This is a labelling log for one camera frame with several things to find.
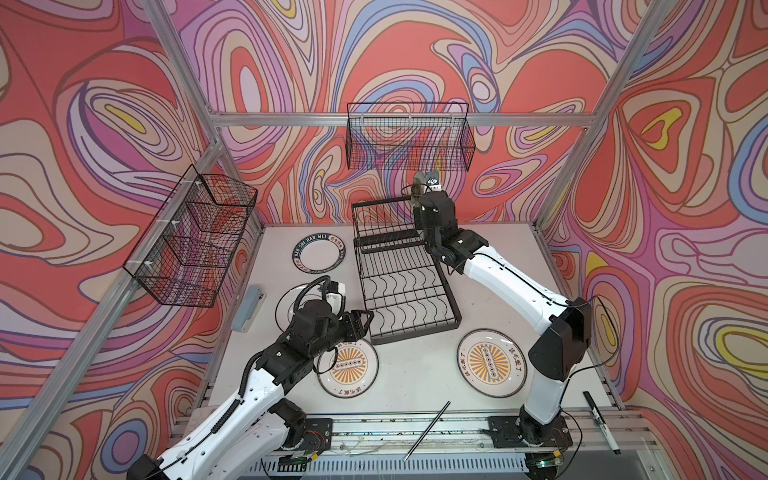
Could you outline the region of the pale green flower plate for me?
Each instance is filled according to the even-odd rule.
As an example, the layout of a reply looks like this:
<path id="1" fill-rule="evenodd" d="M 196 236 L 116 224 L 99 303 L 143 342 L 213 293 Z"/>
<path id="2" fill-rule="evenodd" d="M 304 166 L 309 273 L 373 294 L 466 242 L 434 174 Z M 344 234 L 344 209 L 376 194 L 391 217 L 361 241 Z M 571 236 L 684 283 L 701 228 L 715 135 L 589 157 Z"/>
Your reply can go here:
<path id="1" fill-rule="evenodd" d="M 424 184 L 425 179 L 425 173 L 424 171 L 418 171 L 413 179 L 412 185 L 410 187 L 411 195 L 413 197 L 423 195 L 425 193 L 429 192 L 438 192 L 438 191 L 427 191 L 426 185 Z"/>

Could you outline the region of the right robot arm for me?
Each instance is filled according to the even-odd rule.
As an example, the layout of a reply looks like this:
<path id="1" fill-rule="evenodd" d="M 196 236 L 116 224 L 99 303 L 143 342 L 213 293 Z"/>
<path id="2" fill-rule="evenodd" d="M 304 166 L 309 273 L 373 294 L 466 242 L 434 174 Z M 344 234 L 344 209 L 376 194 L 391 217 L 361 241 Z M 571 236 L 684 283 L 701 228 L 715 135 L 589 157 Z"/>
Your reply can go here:
<path id="1" fill-rule="evenodd" d="M 523 442 L 543 444 L 560 418 L 568 379 L 590 346 L 591 302 L 553 293 L 508 262 L 480 234 L 459 227 L 455 204 L 446 192 L 413 186 L 410 198 L 427 253 L 497 295 L 538 334 L 528 351 L 533 380 L 517 424 Z"/>

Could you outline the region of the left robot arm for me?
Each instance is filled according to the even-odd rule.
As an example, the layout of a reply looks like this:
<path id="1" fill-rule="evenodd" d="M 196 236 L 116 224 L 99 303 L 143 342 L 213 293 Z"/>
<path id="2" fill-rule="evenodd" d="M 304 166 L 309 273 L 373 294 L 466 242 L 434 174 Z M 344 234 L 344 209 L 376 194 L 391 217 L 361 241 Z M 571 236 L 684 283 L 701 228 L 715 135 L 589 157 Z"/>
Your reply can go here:
<path id="1" fill-rule="evenodd" d="M 264 456 L 295 447 L 306 414 L 287 394 L 315 359 L 341 343 L 363 339 L 374 313 L 342 310 L 338 294 L 294 309 L 278 339 L 247 362 L 237 389 L 196 429 L 156 458 L 142 455 L 128 479 L 236 479 Z"/>

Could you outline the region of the left orange sunburst plate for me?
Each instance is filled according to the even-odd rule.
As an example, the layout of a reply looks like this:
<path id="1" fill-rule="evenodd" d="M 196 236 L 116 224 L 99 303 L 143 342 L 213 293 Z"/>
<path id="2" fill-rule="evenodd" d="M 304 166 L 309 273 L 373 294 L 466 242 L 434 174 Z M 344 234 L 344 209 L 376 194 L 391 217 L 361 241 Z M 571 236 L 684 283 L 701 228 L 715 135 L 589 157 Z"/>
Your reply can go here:
<path id="1" fill-rule="evenodd" d="M 331 396 L 351 399 L 364 394 L 375 382 L 379 358 L 367 340 L 341 343 L 317 362 L 321 387 Z"/>

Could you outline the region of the orange sunburst plate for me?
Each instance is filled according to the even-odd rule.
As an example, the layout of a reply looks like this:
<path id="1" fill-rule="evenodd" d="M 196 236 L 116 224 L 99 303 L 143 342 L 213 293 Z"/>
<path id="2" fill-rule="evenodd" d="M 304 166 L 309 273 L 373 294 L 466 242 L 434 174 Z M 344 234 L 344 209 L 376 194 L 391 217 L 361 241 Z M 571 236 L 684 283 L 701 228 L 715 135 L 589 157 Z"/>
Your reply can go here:
<path id="1" fill-rule="evenodd" d="M 321 387 L 331 396 L 351 399 L 364 394 L 375 382 L 379 358 L 367 340 L 341 343 L 317 362 Z"/>
<path id="2" fill-rule="evenodd" d="M 518 394 L 528 377 L 522 349 L 509 336 L 493 329 L 467 333 L 457 347 L 457 364 L 462 378 L 491 398 Z"/>

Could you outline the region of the white plate under left gripper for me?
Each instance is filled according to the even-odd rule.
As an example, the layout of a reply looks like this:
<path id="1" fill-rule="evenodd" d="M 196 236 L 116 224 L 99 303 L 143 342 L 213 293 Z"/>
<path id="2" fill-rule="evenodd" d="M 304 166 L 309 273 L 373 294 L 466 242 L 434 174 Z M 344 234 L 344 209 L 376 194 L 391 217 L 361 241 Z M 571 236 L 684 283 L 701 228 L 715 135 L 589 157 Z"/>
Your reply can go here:
<path id="1" fill-rule="evenodd" d="M 299 284 L 292 287 L 279 298 L 274 310 L 274 320 L 281 332 L 284 332 L 290 325 L 293 318 L 295 300 L 306 286 L 307 284 Z"/>

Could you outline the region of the black rimmed lettered plate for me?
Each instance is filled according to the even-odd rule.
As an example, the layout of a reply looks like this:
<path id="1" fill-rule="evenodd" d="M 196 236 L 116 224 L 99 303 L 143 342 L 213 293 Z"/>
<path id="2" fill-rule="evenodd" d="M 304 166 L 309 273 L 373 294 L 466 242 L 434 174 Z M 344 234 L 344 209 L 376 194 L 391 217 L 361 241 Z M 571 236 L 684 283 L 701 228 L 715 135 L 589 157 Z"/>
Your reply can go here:
<path id="1" fill-rule="evenodd" d="M 291 252 L 294 266 L 301 272 L 320 275 L 337 268 L 346 257 L 346 245 L 329 232 L 310 234 L 301 239 Z"/>

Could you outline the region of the light blue sponge block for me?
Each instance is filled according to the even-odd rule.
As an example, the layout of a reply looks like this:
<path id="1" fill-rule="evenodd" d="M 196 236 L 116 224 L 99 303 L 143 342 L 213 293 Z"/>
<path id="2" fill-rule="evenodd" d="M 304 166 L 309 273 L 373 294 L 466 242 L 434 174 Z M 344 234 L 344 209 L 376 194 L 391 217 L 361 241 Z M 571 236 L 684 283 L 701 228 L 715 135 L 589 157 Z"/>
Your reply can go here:
<path id="1" fill-rule="evenodd" d="M 252 325 L 265 298 L 264 291 L 258 285 L 249 285 L 232 322 L 232 331 L 246 333 Z"/>

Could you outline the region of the metal rod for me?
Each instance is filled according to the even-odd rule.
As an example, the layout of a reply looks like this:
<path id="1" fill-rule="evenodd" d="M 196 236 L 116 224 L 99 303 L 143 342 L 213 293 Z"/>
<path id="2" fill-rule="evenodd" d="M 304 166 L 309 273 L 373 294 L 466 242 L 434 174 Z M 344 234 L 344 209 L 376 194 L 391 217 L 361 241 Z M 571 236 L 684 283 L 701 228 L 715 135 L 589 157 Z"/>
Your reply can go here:
<path id="1" fill-rule="evenodd" d="M 409 448 L 407 453 L 404 455 L 404 457 L 402 458 L 403 462 L 409 461 L 409 459 L 413 456 L 413 454 L 418 449 L 418 447 L 426 439 L 427 435 L 431 432 L 431 430 L 435 427 L 435 425 L 438 423 L 438 421 L 441 419 L 444 413 L 451 406 L 451 403 L 452 402 L 450 400 L 446 401 L 445 404 L 442 406 L 442 408 L 436 413 L 436 415 L 432 418 L 428 426 L 421 432 L 417 440 L 413 443 L 413 445 Z"/>

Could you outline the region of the right orange sunburst plate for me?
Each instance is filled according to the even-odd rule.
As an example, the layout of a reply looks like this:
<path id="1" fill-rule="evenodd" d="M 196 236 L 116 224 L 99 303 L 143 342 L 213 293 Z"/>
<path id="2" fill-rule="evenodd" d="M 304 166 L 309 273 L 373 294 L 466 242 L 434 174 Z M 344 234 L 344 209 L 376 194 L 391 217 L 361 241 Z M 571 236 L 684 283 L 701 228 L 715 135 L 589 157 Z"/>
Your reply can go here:
<path id="1" fill-rule="evenodd" d="M 528 377 L 522 349 L 509 336 L 493 329 L 467 333 L 457 347 L 457 364 L 462 378 L 491 398 L 518 394 Z"/>

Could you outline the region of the black marker pen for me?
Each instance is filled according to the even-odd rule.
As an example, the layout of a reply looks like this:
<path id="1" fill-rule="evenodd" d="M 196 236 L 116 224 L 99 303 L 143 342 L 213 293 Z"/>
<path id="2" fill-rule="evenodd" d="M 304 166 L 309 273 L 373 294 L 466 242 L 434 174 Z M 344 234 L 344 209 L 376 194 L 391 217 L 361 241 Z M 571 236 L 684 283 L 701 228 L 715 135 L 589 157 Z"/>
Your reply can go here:
<path id="1" fill-rule="evenodd" d="M 621 448 L 618 445 L 618 442 L 616 441 L 615 437 L 613 436 L 612 432 L 610 431 L 609 426 L 607 425 L 607 422 L 605 418 L 603 417 L 601 411 L 599 410 L 599 407 L 597 406 L 596 402 L 594 401 L 592 395 L 589 391 L 583 391 L 582 392 L 589 409 L 591 411 L 592 417 L 594 421 L 596 422 L 597 426 L 599 427 L 603 437 L 605 438 L 610 450 L 615 455 L 621 455 L 622 451 Z"/>

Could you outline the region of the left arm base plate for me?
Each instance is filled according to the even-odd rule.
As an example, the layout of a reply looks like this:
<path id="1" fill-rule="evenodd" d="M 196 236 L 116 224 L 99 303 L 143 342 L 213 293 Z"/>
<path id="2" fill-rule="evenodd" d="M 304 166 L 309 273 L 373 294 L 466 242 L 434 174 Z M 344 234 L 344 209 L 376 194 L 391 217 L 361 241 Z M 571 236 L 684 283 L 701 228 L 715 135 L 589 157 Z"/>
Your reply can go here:
<path id="1" fill-rule="evenodd" d="M 301 438 L 289 438 L 282 451 L 299 455 L 321 454 L 332 446 L 333 420 L 330 417 L 309 418 Z"/>

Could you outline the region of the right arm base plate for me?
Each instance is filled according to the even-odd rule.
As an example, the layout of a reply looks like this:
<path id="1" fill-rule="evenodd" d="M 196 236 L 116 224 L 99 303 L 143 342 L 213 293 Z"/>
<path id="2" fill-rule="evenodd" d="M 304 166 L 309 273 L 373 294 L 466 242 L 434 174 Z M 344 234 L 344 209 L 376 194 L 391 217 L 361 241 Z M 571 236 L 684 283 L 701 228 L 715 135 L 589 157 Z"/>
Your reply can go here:
<path id="1" fill-rule="evenodd" d="M 531 448 L 567 450 L 574 445 L 570 429 L 562 415 L 556 416 L 545 427 L 537 427 L 518 416 L 490 416 L 482 432 L 494 448 Z"/>

